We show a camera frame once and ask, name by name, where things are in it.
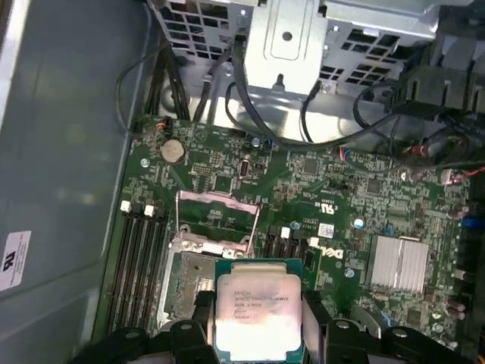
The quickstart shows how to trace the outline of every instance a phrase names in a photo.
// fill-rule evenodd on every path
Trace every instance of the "heatsink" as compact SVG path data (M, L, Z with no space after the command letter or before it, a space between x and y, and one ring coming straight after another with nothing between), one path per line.
M418 240L377 235L372 240L366 283L422 293L428 246Z

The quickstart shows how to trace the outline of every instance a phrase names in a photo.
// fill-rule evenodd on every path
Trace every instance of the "white label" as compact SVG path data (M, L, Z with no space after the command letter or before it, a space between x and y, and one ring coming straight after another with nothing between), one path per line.
M343 259L343 249L326 248L325 246L321 246L320 249L321 249L321 256Z
M318 225L318 236L326 237L328 239L333 238L333 225L331 224L319 224Z
M326 215L334 215L335 211L339 209L339 206L335 206L333 203L328 202L316 202L315 207L320 208Z
M20 231L8 235L0 265L0 291L21 283L31 233L32 231Z

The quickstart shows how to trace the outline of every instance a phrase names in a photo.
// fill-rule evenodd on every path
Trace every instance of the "sticker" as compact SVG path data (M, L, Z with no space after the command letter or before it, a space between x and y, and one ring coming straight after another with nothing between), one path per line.
M31 233L32 231L20 231L8 235L0 265L0 291L21 283Z
M326 237L328 239L333 238L333 225L331 224L319 224L318 225L318 236Z

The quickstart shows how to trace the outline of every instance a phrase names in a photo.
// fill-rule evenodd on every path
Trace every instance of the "motherboard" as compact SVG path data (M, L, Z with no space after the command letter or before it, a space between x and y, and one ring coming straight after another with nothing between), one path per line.
M390 160L351 151L349 164L338 151L289 152L213 125L140 123L157 131L130 149L94 340L189 318L197 292L214 288L216 260L244 256L301 259L302 289L372 334L406 325L458 345L467 180L365 172Z

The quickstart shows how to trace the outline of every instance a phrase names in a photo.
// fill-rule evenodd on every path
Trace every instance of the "mounting hole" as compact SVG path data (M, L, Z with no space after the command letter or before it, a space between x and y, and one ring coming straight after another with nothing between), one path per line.
M138 337L139 333L136 331L131 331L128 334L124 335L126 339L134 339L135 337Z
M293 34L291 34L290 32L283 33L283 40L289 42L291 39L293 39Z
M353 362L352 358L346 354L342 354L340 356L340 360L342 360L342 362L347 362L347 363Z

